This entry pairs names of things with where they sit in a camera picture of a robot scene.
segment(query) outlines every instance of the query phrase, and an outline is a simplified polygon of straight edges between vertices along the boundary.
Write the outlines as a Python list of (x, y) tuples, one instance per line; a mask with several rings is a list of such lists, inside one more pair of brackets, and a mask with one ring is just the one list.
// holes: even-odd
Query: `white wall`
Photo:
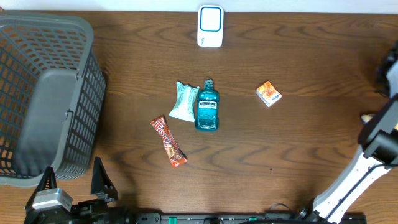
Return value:
[(398, 0), (0, 0), (3, 9), (197, 11), (217, 4), (226, 12), (398, 13)]

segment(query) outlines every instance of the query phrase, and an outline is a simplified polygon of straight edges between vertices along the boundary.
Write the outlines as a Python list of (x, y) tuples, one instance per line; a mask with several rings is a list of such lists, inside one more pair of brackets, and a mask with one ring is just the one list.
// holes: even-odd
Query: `mouthwash bottle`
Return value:
[(195, 127), (199, 131), (216, 131), (218, 129), (218, 102), (220, 96), (214, 91), (213, 80), (205, 80), (204, 90), (198, 93), (198, 111)]

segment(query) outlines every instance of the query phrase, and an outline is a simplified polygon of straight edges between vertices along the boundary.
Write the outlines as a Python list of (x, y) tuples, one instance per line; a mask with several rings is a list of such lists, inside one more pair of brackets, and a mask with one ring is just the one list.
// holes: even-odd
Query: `white rectangular device with blue outline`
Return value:
[(220, 6), (204, 5), (198, 13), (198, 45), (221, 47), (223, 43), (224, 10)]

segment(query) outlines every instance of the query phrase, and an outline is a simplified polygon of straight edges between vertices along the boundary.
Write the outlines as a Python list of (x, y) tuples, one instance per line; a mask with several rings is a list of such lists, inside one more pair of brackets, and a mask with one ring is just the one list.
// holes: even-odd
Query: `chocolate bar wrapper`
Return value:
[(177, 166), (186, 163), (187, 158), (185, 158), (178, 144), (175, 142), (164, 116), (158, 117), (151, 121), (150, 125), (152, 125), (152, 127), (154, 127), (154, 129), (162, 137), (164, 149), (169, 156), (172, 167), (176, 168)]

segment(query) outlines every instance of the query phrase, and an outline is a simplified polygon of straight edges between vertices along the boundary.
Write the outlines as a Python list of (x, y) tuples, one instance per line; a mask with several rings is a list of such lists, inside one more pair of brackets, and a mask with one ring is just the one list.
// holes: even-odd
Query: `blue rounded rectangle outline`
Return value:
[[(202, 10), (203, 9), (218, 9), (218, 10), (220, 10), (220, 24), (218, 24), (218, 30), (204, 30), (204, 29), (201, 28), (201, 16), (202, 16)], [(206, 6), (206, 7), (203, 7), (202, 9), (200, 9), (200, 29), (202, 31), (205, 31), (205, 32), (218, 32), (218, 31), (220, 31), (221, 30), (221, 13), (222, 13), (221, 9), (218, 8), (218, 7), (208, 7), (208, 6)]]

